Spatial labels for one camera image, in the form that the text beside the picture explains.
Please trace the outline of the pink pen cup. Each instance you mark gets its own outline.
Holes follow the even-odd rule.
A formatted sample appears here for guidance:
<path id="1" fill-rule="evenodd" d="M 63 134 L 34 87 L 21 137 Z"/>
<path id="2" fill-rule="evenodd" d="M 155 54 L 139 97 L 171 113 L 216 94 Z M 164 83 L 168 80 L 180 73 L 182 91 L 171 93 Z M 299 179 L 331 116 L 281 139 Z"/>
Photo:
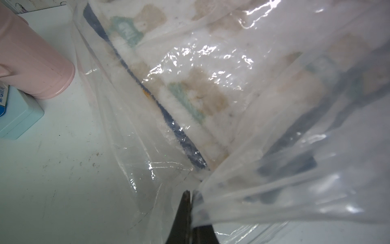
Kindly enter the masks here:
<path id="1" fill-rule="evenodd" d="M 75 66 L 28 23 L 1 4 L 1 81 L 35 98 L 50 99 L 73 81 Z"/>

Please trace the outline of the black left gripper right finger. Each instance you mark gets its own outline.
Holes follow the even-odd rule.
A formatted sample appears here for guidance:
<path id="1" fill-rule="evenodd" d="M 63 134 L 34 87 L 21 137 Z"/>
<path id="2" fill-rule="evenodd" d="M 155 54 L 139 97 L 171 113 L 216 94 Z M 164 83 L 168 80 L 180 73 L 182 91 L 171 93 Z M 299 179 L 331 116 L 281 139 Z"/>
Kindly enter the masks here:
<path id="1" fill-rule="evenodd" d="M 193 192 L 192 209 L 196 204 L 204 203 L 203 196 L 200 192 Z M 193 244 L 219 244 L 212 225 L 204 225 L 192 228 Z"/>

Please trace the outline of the white patterned folded blanket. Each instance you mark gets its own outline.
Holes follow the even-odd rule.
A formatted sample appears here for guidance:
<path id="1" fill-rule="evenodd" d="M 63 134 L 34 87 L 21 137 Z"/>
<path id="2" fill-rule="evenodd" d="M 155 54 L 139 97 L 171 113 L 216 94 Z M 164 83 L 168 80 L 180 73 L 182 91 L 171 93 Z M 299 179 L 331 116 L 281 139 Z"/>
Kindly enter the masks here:
<path id="1" fill-rule="evenodd" d="M 390 37 L 389 1 L 86 1 L 80 28 L 140 123 L 216 169 L 333 128 L 388 82 L 357 63 Z"/>

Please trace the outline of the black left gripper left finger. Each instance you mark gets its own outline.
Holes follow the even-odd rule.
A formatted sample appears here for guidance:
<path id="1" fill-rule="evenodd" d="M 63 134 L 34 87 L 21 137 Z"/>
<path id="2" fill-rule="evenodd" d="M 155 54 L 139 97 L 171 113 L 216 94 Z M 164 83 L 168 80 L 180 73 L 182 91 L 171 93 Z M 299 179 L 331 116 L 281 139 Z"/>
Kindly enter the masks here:
<path id="1" fill-rule="evenodd" d="M 191 238 L 191 193 L 184 191 L 166 244 L 189 244 Z"/>

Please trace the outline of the light blue box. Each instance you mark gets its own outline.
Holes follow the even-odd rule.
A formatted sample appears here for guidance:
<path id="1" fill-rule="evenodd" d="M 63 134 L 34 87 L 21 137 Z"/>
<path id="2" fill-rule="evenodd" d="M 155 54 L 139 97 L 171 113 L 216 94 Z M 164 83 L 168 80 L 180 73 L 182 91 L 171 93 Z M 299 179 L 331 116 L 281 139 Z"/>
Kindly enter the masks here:
<path id="1" fill-rule="evenodd" d="M 16 140 L 42 116 L 32 96 L 1 82 L 1 138 Z"/>

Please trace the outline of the clear plastic vacuum bag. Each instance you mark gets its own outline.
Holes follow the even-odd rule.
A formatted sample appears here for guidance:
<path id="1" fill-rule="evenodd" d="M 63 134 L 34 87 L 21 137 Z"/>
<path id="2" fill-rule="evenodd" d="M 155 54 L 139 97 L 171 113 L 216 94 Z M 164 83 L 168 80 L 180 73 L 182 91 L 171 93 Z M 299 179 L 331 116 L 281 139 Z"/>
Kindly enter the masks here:
<path id="1" fill-rule="evenodd" d="M 132 243 L 389 223 L 389 1 L 70 6 Z"/>

